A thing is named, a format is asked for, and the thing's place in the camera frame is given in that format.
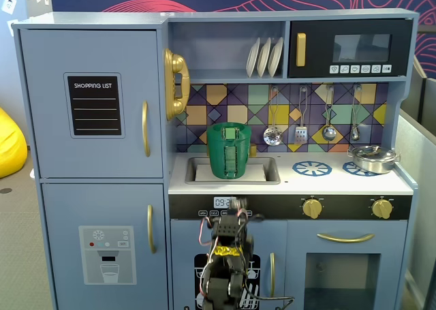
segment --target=gold telephone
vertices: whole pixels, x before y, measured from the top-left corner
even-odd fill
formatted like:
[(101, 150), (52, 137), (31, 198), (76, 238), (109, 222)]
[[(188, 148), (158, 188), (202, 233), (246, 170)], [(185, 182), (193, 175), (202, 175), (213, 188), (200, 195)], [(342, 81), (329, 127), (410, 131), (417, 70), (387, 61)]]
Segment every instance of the gold telephone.
[[(182, 97), (176, 97), (176, 86), (174, 83), (175, 73), (182, 74)], [(166, 118), (171, 120), (177, 114), (181, 114), (186, 108), (191, 89), (188, 67), (182, 56), (176, 55), (165, 49), (165, 96), (166, 96)]]

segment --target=gray carpet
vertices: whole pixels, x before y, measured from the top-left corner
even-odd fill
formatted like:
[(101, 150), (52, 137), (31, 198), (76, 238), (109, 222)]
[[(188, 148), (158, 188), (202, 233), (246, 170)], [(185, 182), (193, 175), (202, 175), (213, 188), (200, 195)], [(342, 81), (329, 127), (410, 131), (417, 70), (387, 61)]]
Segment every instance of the gray carpet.
[[(0, 309), (52, 310), (32, 167), (0, 179)], [(407, 290), (403, 310), (417, 310)]]

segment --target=saucepan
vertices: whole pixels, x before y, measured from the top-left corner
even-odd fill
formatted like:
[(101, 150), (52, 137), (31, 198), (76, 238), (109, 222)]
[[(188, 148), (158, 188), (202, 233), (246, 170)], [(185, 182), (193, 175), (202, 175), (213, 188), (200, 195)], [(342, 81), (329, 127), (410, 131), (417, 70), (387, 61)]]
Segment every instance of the saucepan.
[(353, 157), (354, 164), (359, 168), (376, 174), (390, 172), (401, 159), (401, 154), (377, 145), (359, 146), (348, 151), (348, 156)]

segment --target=microwave buttons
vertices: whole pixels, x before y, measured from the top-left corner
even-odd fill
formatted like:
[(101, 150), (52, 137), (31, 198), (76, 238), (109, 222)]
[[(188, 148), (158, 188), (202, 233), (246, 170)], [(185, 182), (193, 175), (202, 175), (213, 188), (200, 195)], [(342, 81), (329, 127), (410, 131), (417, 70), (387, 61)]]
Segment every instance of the microwave buttons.
[(348, 73), (349, 73), (349, 65), (342, 65), (341, 74), (348, 74)]
[(373, 65), (371, 68), (371, 73), (379, 74), (382, 71), (382, 65)]
[(352, 74), (359, 74), (360, 65), (352, 65)]
[(370, 65), (362, 65), (362, 73), (369, 73), (371, 71)]
[(338, 74), (339, 73), (339, 66), (338, 65), (331, 65), (330, 66), (330, 74)]
[(392, 65), (383, 65), (381, 72), (382, 73), (390, 73), (392, 71)]

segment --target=digital clock display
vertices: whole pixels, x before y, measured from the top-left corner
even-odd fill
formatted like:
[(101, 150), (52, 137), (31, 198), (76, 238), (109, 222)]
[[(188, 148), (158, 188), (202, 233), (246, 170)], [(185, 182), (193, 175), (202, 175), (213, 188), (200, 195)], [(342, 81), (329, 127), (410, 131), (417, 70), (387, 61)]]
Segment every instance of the digital clock display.
[(213, 208), (215, 209), (228, 209), (230, 205), (230, 196), (215, 196), (213, 198)]

